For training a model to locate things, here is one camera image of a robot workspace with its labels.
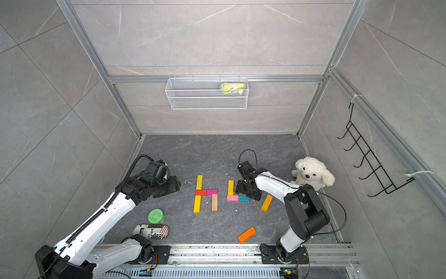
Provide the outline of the teal block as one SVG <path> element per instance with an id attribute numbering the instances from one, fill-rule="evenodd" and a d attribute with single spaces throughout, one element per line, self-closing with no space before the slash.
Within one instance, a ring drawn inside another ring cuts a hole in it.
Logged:
<path id="1" fill-rule="evenodd" d="M 238 196 L 238 201 L 239 202 L 250 202 L 250 198 L 248 198 L 246 196 Z"/>

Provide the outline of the pink block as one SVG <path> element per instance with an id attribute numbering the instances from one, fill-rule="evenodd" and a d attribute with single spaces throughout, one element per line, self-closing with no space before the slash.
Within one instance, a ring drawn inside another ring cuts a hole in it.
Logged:
<path id="1" fill-rule="evenodd" d="M 239 197 L 237 195 L 228 195 L 227 196 L 227 201 L 238 202 L 239 201 Z"/>

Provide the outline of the orange-yellow block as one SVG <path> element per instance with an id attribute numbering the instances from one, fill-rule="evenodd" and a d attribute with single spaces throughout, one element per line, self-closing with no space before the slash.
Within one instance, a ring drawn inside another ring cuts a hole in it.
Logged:
<path id="1" fill-rule="evenodd" d="M 273 196 L 268 194 L 262 207 L 261 207 L 261 210 L 264 212 L 267 212 L 271 205 L 272 200 L 273 200 Z"/>

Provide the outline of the tan wooden block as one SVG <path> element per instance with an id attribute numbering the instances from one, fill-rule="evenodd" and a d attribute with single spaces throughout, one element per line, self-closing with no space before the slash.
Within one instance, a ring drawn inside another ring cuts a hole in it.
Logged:
<path id="1" fill-rule="evenodd" d="M 218 210 L 218 195 L 217 194 L 212 195 L 211 210 L 213 212 L 216 212 Z"/>

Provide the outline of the magenta block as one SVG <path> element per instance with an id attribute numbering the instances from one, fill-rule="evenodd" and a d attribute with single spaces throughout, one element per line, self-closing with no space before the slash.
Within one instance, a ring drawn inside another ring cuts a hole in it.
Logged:
<path id="1" fill-rule="evenodd" d="M 217 195 L 218 194 L 218 189 L 208 189 L 206 191 L 206 195 Z"/>

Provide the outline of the red block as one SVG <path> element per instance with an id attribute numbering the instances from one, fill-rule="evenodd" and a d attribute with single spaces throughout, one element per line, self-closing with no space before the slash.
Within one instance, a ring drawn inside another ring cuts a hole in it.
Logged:
<path id="1" fill-rule="evenodd" d="M 207 195 L 207 191 L 205 189 L 197 189 L 195 191 L 195 195 L 197 195 L 197 196 L 206 196 Z"/>

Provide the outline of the yellow block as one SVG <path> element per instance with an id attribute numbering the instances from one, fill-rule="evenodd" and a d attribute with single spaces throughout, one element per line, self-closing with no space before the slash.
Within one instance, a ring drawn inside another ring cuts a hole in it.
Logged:
<path id="1" fill-rule="evenodd" d="M 201 206 L 201 195 L 195 196 L 194 206 L 193 206 L 193 213 L 199 213 L 200 212 L 200 206 Z"/>
<path id="2" fill-rule="evenodd" d="M 233 180 L 230 180 L 228 182 L 228 195 L 229 196 L 234 195 L 234 181 Z"/>
<path id="3" fill-rule="evenodd" d="M 197 182 L 196 182 L 196 190 L 201 190 L 202 189 L 202 182 L 203 182 L 203 176 L 202 175 L 198 175 L 197 176 Z"/>

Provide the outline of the orange block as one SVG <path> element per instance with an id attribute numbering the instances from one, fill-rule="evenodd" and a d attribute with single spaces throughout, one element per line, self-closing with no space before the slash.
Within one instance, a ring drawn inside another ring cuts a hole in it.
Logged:
<path id="1" fill-rule="evenodd" d="M 245 232 L 243 232 L 240 236 L 238 236 L 238 241 L 243 244 L 245 243 L 249 238 L 253 237 L 256 234 L 256 229 L 254 227 L 250 227 Z"/>

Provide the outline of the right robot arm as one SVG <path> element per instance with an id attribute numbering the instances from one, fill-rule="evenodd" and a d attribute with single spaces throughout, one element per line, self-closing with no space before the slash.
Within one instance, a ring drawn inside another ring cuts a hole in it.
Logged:
<path id="1" fill-rule="evenodd" d="M 239 162 L 242 179 L 235 193 L 255 201 L 267 193 L 281 201 L 286 208 L 290 227 L 275 245 L 260 245 L 263 264 L 291 264 L 309 262 L 303 244 L 319 235 L 319 230 L 330 223 L 329 214 L 320 196 L 311 185 L 286 182 L 264 168 L 255 168 L 248 161 Z"/>

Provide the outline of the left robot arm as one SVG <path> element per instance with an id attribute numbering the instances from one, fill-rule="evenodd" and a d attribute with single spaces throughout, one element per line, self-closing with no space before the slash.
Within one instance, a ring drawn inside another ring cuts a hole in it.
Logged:
<path id="1" fill-rule="evenodd" d="M 159 256 L 151 240 L 140 234 L 94 252 L 99 241 L 141 202 L 180 190 L 163 160 L 138 155 L 108 200 L 83 224 L 54 246 L 43 245 L 35 254 L 42 279 L 95 279 L 125 263 L 157 267 Z"/>

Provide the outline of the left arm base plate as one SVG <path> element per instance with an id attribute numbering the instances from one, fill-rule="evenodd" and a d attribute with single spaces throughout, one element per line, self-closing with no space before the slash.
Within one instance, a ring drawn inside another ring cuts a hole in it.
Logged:
<path id="1" fill-rule="evenodd" d="M 155 265 L 155 261 L 157 259 L 158 265 L 166 265 L 168 264 L 168 260 L 170 257 L 171 246 L 169 245 L 155 245 L 151 246 L 149 251 L 149 260 L 147 264 Z"/>

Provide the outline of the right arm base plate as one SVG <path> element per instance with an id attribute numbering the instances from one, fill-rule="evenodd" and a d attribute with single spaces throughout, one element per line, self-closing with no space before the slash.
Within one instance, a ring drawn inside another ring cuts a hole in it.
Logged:
<path id="1" fill-rule="evenodd" d="M 261 260 L 264 265 L 269 264 L 308 264 L 308 252 L 305 246 L 300 246 L 293 252 L 287 252 L 282 246 L 261 244 L 259 246 Z"/>

